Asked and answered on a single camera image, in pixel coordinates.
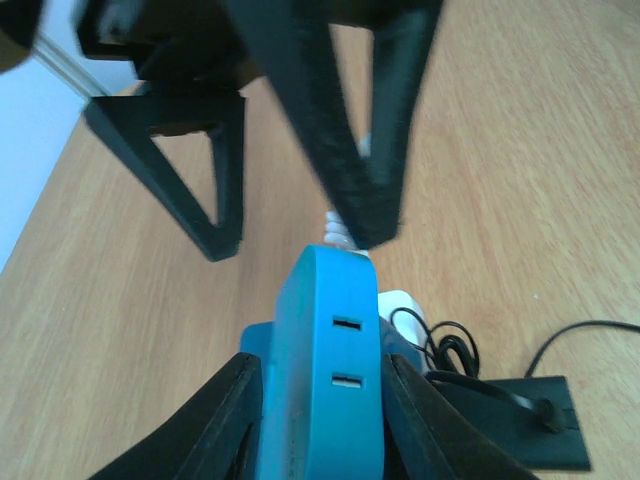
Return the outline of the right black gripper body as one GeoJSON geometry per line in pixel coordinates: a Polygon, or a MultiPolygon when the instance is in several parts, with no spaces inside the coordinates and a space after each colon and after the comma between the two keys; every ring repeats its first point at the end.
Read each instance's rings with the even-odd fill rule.
{"type": "Polygon", "coordinates": [[[128,62],[142,81],[242,89],[265,75],[232,16],[249,1],[77,1],[74,30],[91,60],[128,62]]]}

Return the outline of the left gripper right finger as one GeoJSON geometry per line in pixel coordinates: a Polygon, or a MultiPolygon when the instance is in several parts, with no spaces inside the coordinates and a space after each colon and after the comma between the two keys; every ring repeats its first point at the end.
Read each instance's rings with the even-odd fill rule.
{"type": "Polygon", "coordinates": [[[385,479],[533,479],[475,429],[405,357],[381,364],[385,479]]]}

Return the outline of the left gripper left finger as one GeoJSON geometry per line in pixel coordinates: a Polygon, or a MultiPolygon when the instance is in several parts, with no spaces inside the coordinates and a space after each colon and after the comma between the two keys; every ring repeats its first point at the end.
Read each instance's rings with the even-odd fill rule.
{"type": "Polygon", "coordinates": [[[263,383],[257,356],[234,355],[160,427],[94,479],[254,479],[263,383]]]}

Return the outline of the light blue adapter plug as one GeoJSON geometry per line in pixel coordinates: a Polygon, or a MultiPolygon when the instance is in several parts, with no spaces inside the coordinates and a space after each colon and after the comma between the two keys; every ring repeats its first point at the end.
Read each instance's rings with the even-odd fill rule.
{"type": "Polygon", "coordinates": [[[276,301],[259,479],[380,479],[377,280],[358,254],[309,245],[276,301]]]}

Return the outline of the black adapter with thin cable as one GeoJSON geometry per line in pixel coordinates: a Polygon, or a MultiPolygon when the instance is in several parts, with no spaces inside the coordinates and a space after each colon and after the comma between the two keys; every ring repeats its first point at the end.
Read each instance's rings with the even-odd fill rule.
{"type": "Polygon", "coordinates": [[[637,333],[632,323],[585,320],[546,339],[523,376],[482,380],[480,354],[470,331],[454,321],[426,324],[425,379],[475,429],[509,456],[533,470],[587,472],[591,469],[578,415],[564,376],[536,377],[544,353],[561,335],[580,328],[637,333]]]}

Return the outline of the white power strip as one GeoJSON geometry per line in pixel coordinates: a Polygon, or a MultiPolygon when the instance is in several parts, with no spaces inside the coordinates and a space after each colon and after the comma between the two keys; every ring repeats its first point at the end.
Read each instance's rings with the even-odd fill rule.
{"type": "Polygon", "coordinates": [[[424,347],[425,316],[415,299],[404,290],[378,294],[378,312],[382,321],[381,345],[384,353],[401,354],[422,374],[429,370],[424,347]]]}

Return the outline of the dark blue adapter base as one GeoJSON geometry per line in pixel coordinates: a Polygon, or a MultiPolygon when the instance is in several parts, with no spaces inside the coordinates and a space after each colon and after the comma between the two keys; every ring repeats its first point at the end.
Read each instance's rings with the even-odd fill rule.
{"type": "MultiPolygon", "coordinates": [[[[273,325],[273,322],[250,325],[243,331],[240,340],[240,352],[260,358],[264,380],[268,377],[273,325]]],[[[380,318],[380,342],[383,354],[401,354],[420,373],[424,374],[428,371],[423,355],[383,318],[380,318]]]]}

